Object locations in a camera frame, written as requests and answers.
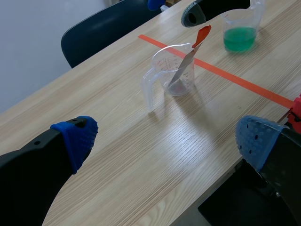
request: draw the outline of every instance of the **orange spatula head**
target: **orange spatula head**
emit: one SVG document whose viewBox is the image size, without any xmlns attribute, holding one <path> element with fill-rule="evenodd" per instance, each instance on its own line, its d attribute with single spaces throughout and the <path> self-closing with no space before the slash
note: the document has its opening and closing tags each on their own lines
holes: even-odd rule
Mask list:
<svg viewBox="0 0 301 226">
<path fill-rule="evenodd" d="M 192 45 L 193 48 L 197 47 L 210 33 L 211 26 L 203 27 L 198 31 L 197 41 Z"/>
</svg>

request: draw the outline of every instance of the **red object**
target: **red object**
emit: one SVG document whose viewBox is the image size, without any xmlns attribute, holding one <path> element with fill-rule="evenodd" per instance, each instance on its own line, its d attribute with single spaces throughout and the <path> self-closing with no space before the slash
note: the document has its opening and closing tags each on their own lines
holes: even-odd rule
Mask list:
<svg viewBox="0 0 301 226">
<path fill-rule="evenodd" d="M 288 123 L 290 123 L 297 133 L 301 134 L 301 94 L 294 100 L 293 107 L 287 116 Z"/>
<path fill-rule="evenodd" d="M 211 26 L 210 25 L 200 29 L 198 31 L 198 36 L 197 36 L 196 43 L 194 43 L 192 45 L 192 47 L 195 48 L 196 46 L 198 46 L 207 37 L 207 35 L 209 34 L 210 31 L 211 31 Z"/>
</svg>

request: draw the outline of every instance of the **chair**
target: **chair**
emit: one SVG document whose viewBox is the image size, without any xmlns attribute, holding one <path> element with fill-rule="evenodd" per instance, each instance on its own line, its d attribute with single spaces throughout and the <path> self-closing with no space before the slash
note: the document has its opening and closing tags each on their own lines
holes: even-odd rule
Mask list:
<svg viewBox="0 0 301 226">
<path fill-rule="evenodd" d="M 72 68 L 158 15 L 148 0 L 123 0 L 70 28 L 62 37 L 62 51 Z"/>
</svg>

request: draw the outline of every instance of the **green liquid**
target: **green liquid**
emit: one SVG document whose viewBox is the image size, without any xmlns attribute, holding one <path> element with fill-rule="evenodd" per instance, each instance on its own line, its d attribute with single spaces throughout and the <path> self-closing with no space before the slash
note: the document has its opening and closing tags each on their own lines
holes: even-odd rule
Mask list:
<svg viewBox="0 0 301 226">
<path fill-rule="evenodd" d="M 236 27 L 224 34 L 226 50 L 243 52 L 249 50 L 255 42 L 256 30 L 252 27 Z"/>
</svg>

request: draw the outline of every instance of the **measuring cup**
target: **measuring cup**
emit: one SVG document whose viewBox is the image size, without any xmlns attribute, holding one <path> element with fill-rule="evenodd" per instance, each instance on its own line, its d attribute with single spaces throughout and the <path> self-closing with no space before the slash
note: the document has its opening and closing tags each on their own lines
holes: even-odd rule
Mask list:
<svg viewBox="0 0 301 226">
<path fill-rule="evenodd" d="M 265 0 L 251 0 L 251 6 L 247 9 L 222 14 L 226 50 L 243 52 L 253 46 L 264 11 Z"/>
<path fill-rule="evenodd" d="M 173 54 L 178 51 L 188 54 L 192 51 L 190 43 L 172 45 L 158 51 L 151 60 L 152 68 L 142 78 L 142 90 L 147 108 L 153 110 L 152 85 L 159 80 L 164 91 L 172 96 L 182 96 L 193 89 L 194 58 L 185 68 L 180 78 L 169 86 L 174 74 L 179 70 L 183 58 Z"/>
</svg>

